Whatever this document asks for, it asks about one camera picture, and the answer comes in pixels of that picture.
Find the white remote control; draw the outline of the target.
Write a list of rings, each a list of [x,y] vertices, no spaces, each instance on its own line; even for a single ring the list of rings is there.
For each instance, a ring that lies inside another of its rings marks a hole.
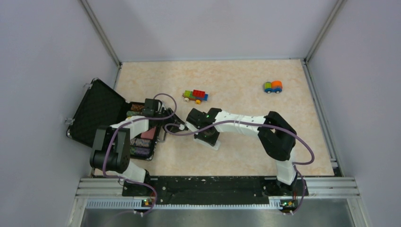
[[[205,146],[205,147],[207,147],[209,149],[213,149],[213,150],[219,150],[220,145],[221,145],[221,142],[219,140],[217,140],[215,145],[213,145],[213,146],[208,144],[207,142],[204,142],[204,141],[200,140],[200,139],[194,138],[193,141],[197,142],[197,143],[199,143],[199,144],[201,144],[201,145],[203,145],[203,146]]]

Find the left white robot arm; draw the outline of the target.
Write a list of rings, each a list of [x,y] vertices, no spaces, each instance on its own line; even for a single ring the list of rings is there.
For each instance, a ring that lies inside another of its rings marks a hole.
[[[104,173],[113,172],[119,179],[134,182],[139,195],[150,193],[152,183],[146,179],[147,170],[131,161],[131,140],[152,128],[166,127],[172,132],[188,128],[171,108],[165,108],[157,99],[146,99],[139,115],[126,118],[110,126],[99,126],[95,133],[90,166]]]

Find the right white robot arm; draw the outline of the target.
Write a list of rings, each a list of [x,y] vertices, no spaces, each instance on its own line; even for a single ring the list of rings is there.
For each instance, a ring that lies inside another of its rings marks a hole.
[[[194,141],[214,150],[219,149],[218,138],[224,132],[258,138],[267,155],[275,160],[278,191],[290,195],[296,189],[297,173],[291,157],[296,131],[277,112],[270,111],[267,116],[246,116],[219,108],[211,108],[207,113],[193,108],[185,127],[194,132]]]

